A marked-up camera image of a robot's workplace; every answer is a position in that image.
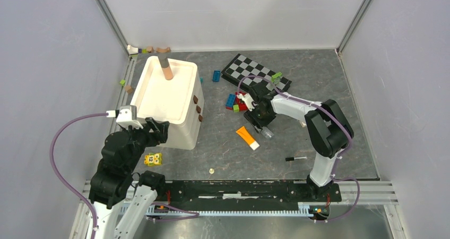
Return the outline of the orange white cream tube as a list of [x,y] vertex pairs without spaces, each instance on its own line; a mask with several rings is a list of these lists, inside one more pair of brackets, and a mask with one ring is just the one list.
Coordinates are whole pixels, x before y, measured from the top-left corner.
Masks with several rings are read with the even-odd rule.
[[248,146],[252,150],[256,150],[260,147],[259,143],[251,136],[251,134],[247,131],[247,129],[242,126],[240,127],[236,133],[248,144]]

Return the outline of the clear vial black cap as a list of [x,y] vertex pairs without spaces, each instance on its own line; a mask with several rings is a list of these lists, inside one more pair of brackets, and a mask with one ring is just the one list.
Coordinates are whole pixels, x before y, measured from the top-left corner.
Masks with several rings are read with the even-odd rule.
[[274,133],[267,127],[263,127],[260,131],[260,134],[267,139],[271,139],[274,136]]

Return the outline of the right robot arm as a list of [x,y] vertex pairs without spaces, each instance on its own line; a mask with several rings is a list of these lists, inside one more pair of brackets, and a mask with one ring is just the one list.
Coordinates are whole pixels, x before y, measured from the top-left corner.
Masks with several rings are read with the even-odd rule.
[[306,192],[314,201],[325,197],[328,193],[326,185],[334,175],[335,162],[354,137],[354,131],[339,104],[332,99],[325,102],[301,99],[277,88],[270,90],[263,82],[237,97],[247,106],[244,114],[246,120],[265,137],[273,135],[268,125],[277,115],[291,117],[307,128],[316,157],[307,177],[309,184]]

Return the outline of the white drawer organizer box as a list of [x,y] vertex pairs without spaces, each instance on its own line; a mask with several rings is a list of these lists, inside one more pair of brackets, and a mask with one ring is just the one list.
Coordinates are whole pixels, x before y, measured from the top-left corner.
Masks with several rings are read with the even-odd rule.
[[146,60],[131,105],[137,118],[170,123],[166,148],[192,150],[203,120],[204,96],[197,65],[169,59],[173,78],[166,80],[157,56]]

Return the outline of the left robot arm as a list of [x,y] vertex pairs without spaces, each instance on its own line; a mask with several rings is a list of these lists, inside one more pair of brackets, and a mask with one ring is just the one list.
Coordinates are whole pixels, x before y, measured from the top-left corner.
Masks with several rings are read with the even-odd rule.
[[93,238],[133,238],[150,204],[166,196],[165,176],[145,172],[139,177],[132,203],[122,218],[118,217],[145,148],[166,143],[169,125],[148,117],[142,128],[122,126],[106,137],[90,182],[89,200],[96,211],[92,215]]

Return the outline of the concealer tube grey cap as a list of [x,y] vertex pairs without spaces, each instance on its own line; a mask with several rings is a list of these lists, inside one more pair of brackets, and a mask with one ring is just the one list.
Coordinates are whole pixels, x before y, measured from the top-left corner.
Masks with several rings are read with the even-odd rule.
[[170,63],[168,61],[168,57],[166,53],[159,53],[158,60],[163,72],[163,76],[166,80],[170,81],[174,78],[172,69],[170,67]]

